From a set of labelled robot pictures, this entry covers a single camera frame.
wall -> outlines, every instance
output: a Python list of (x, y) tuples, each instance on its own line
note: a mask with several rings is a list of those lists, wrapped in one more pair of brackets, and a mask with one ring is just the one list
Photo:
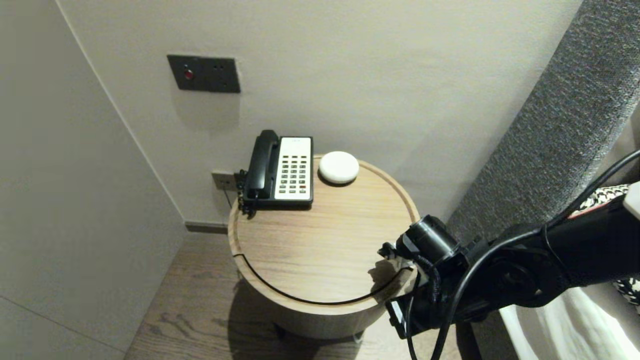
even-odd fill
[(0, 353), (124, 356), (182, 218), (56, 3), (0, 1)]
[[(312, 135), (446, 219), (547, 64), (579, 0), (59, 0), (186, 220), (224, 222), (214, 168), (261, 129)], [(232, 56), (241, 95), (177, 90), (165, 56)]]

houndstooth pillow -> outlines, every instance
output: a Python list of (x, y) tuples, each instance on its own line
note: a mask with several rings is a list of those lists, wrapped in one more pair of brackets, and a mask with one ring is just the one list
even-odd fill
[[(580, 209), (572, 214), (579, 215), (583, 211), (587, 211), (595, 206), (601, 206), (613, 199), (626, 194), (629, 191), (628, 185), (609, 186), (607, 188), (599, 188), (591, 196), (585, 200)], [(640, 315), (640, 279), (637, 277), (629, 277), (613, 282), (613, 286), (636, 307), (637, 313)]]

wall socket plate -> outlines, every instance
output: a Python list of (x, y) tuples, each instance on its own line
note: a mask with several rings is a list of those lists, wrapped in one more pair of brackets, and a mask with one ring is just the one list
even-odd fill
[(213, 170), (211, 172), (211, 176), (213, 176), (213, 182), (216, 184), (216, 189), (237, 191), (236, 177), (233, 172)]
[(233, 58), (167, 55), (171, 72), (181, 90), (239, 93), (240, 82)]

wooden tabletop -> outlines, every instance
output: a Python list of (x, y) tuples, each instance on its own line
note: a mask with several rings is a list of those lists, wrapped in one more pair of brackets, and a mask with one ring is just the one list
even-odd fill
[(232, 253), (242, 258), (241, 271), (248, 267), (245, 271), (290, 299), (358, 302), (397, 276), (398, 269), (377, 250), (386, 241), (395, 242), (419, 215), (411, 198), (384, 171), (360, 161), (355, 181), (333, 186), (318, 178), (319, 158), (314, 156), (311, 210), (258, 210), (248, 220), (234, 205), (229, 222)]

round wooden side table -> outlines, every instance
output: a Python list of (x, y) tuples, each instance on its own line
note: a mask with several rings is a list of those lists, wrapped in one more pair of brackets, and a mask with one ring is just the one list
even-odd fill
[(351, 184), (317, 174), (310, 210), (231, 210), (228, 237), (242, 276), (281, 328), (317, 339), (363, 331), (385, 312), (411, 271), (377, 254), (419, 219), (409, 195), (384, 171), (360, 162)]

